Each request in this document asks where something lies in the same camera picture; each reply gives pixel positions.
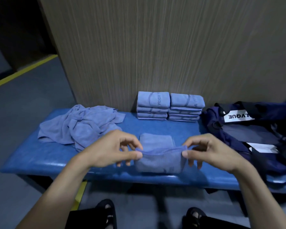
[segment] stack of folded towels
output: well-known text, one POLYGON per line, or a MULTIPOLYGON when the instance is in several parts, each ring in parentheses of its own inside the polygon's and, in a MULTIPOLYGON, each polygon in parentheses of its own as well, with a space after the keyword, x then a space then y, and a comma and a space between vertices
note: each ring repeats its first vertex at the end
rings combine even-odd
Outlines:
POLYGON ((170 94, 168 119, 171 121, 197 122, 205 107, 202 96, 187 94, 170 94))
POLYGON ((139 120, 165 121, 170 107, 168 92, 139 92, 137 117, 139 120))

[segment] dark blue bag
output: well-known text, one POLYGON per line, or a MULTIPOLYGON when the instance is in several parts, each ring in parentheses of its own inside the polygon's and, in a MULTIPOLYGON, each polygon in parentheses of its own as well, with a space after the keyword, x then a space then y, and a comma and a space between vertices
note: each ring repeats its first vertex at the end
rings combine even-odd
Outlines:
POLYGON ((274 182, 286 184, 286 103, 216 103, 201 118, 209 132, 250 161, 266 183, 285 176, 274 182), (260 153, 247 142, 273 144, 279 153, 260 153))

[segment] forearm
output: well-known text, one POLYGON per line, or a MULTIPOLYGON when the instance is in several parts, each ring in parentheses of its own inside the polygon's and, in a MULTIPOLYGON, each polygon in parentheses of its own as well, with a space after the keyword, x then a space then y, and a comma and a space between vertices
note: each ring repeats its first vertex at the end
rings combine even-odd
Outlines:
POLYGON ((257 170, 244 162, 235 172, 252 228, 286 228, 286 214, 260 178, 257 170))
POLYGON ((80 156, 65 166, 17 228, 65 228, 78 188, 88 172, 80 156))

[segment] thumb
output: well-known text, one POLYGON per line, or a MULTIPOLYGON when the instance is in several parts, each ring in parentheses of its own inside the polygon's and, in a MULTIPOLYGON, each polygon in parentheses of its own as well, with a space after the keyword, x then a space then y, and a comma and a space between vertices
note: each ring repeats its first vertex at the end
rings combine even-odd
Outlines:
POLYGON ((207 152, 199 152, 196 150, 185 150, 182 151, 182 156, 191 160, 200 160, 203 162, 208 162, 209 154, 207 152))
POLYGON ((143 154, 139 151, 122 152, 117 151, 113 153, 114 162, 120 162, 125 160, 138 160, 143 157, 143 154))

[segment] yellow floor stripe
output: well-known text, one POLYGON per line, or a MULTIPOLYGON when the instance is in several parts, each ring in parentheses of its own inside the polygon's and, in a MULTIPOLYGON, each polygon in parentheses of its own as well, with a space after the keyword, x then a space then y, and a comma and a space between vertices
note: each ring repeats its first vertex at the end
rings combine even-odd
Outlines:
POLYGON ((83 181, 80 184, 80 188, 78 189, 77 195, 75 196, 75 200, 71 208, 71 211, 78 210, 78 207, 80 206, 80 201, 82 200, 86 185, 87 185, 87 181, 83 181))
POLYGON ((51 56, 49 56, 49 57, 47 57, 47 58, 45 58, 45 59, 43 59, 43 60, 41 60, 41 61, 39 61, 37 63, 34 63, 34 64, 24 68, 24 69, 21 69, 20 71, 18 71, 16 73, 14 73, 14 74, 12 74, 12 75, 10 75, 10 76, 0 80, 0 86, 5 84, 5 83, 7 83, 8 81, 11 81, 12 79, 15 79, 16 77, 18 77, 18 76, 20 76, 20 75, 22 75, 22 74, 24 74, 26 72, 28 72, 28 71, 38 67, 39 65, 42 65, 45 62, 50 61, 53 58, 56 58, 56 57, 57 57, 57 55, 51 55, 51 56))

